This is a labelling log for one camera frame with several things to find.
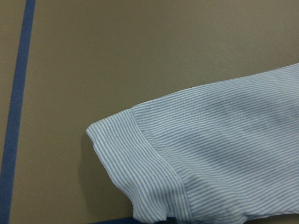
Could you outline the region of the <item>blue striped button shirt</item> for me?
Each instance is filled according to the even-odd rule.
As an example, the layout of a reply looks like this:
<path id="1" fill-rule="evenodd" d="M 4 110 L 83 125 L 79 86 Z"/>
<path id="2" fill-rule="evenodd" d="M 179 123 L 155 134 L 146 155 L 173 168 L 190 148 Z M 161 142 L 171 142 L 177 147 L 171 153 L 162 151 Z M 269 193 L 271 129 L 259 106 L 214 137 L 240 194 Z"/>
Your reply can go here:
<path id="1" fill-rule="evenodd" d="M 87 134 L 133 216 L 242 224 L 299 211 L 299 66 L 178 91 Z"/>

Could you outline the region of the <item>brown table cover mat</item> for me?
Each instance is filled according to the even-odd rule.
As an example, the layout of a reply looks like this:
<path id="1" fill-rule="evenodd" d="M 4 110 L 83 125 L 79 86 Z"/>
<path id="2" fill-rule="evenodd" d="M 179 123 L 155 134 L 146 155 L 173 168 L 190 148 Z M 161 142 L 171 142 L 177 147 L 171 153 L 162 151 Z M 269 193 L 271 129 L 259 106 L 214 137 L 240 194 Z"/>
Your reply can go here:
<path id="1" fill-rule="evenodd" d="M 87 127 L 182 89 L 299 61 L 296 0 L 38 0 L 12 224 L 132 216 Z"/>

